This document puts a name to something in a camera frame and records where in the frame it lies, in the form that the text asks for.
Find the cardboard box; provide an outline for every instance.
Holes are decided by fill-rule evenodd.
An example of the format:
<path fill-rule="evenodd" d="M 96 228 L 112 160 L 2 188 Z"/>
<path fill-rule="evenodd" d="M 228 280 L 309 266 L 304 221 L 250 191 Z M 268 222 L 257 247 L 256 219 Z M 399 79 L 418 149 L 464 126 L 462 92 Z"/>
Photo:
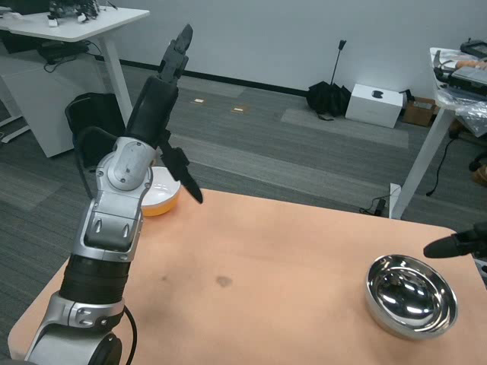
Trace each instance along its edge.
<path fill-rule="evenodd" d="M 433 99 L 415 97 L 415 101 L 408 101 L 403 121 L 409 124 L 429 127 L 433 123 L 431 118 L 435 107 Z"/>
<path fill-rule="evenodd" d="M 345 117 L 358 122 L 394 128 L 402 108 L 402 94 L 356 84 Z"/>

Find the peach tabletop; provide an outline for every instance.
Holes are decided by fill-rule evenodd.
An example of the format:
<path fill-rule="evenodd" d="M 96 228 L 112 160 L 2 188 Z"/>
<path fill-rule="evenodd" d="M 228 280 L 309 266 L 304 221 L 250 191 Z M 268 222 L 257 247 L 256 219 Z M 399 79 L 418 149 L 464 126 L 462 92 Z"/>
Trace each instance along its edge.
<path fill-rule="evenodd" d="M 125 291 L 138 326 L 133 364 L 459 364 L 485 361 L 487 296 L 471 257 L 430 260 L 423 246 L 451 230 L 205 190 L 146 218 Z M 378 257 L 404 254 L 437 269 L 460 314 L 445 335 L 389 335 L 365 306 Z M 26 353 L 62 270 L 11 330 Z M 125 359 L 126 318 L 115 333 Z"/>

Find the plastic bag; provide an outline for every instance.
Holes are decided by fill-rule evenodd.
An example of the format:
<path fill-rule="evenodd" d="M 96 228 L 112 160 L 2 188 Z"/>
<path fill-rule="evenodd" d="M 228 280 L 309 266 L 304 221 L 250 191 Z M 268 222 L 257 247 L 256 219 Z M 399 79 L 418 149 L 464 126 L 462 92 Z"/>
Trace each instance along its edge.
<path fill-rule="evenodd" d="M 487 133 L 487 100 L 474 100 L 468 94 L 452 89 L 438 90 L 437 99 L 441 104 L 448 105 L 448 109 L 454 110 L 476 137 Z"/>

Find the dark spot on table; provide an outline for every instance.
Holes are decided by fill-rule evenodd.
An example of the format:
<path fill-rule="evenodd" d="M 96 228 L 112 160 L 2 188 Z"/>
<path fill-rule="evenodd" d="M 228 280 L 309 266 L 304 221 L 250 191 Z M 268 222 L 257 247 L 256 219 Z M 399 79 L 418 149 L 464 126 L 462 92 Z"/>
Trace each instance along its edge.
<path fill-rule="evenodd" d="M 221 287 L 229 287 L 231 283 L 233 283 L 233 281 L 230 278 L 227 278 L 226 276 L 217 276 L 216 282 Z"/>

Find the table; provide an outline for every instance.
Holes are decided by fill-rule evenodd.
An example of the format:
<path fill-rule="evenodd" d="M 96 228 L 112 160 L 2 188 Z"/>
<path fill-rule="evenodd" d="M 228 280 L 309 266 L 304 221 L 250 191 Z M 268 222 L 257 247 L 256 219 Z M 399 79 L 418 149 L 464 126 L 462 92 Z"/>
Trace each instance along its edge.
<path fill-rule="evenodd" d="M 470 257 L 430 260 L 423 246 L 451 230 L 405 221 L 204 190 L 196 204 L 146 218 L 126 287 L 138 326 L 133 364 L 482 363 L 487 296 Z M 460 315 L 445 335 L 405 341 L 366 310 L 370 264 L 391 253 L 436 268 Z M 62 269 L 11 330 L 22 358 L 59 289 Z M 125 363 L 131 332 L 116 328 Z"/>
<path fill-rule="evenodd" d="M 128 8 L 101 7 L 98 19 L 79 24 L 73 17 L 59 20 L 59 27 L 51 28 L 47 23 L 47 13 L 24 15 L 20 20 L 0 19 L 0 30 L 22 36 L 39 37 L 47 40 L 63 42 L 78 42 L 90 37 L 98 37 L 100 48 L 107 64 L 116 99 L 125 124 L 128 123 L 132 112 L 129 92 L 122 73 L 122 67 L 113 39 L 113 30 L 123 25 L 147 17 L 150 11 Z"/>
<path fill-rule="evenodd" d="M 455 107 L 447 103 L 442 103 L 438 98 L 438 90 L 440 90 L 441 82 L 437 80 L 433 72 L 433 60 L 438 50 L 440 50 L 441 53 L 454 52 L 454 50 L 430 48 L 431 74 L 434 80 L 434 99 L 436 104 L 440 107 L 440 111 L 423 142 L 421 150 L 409 171 L 409 175 L 406 178 L 404 185 L 401 187 L 397 184 L 390 184 L 389 218 L 392 219 L 401 219 L 403 216 L 403 213 L 411 202 L 431 160 L 450 128 L 451 123 L 456 119 L 454 111 Z M 449 58 L 441 57 L 441 62 L 445 62 L 448 59 Z M 449 62 L 446 66 L 454 68 L 455 65 L 456 62 Z"/>
<path fill-rule="evenodd" d="M 52 157 L 73 148 L 65 107 L 79 95 L 105 93 L 106 88 L 92 56 L 79 55 L 69 67 L 62 65 L 52 74 L 44 71 L 45 63 L 35 50 L 0 56 L 0 98 L 7 108 L 14 107 L 13 112 L 8 108 L 11 115 L 21 114 L 28 124 L 2 142 L 31 129 L 43 153 Z"/>

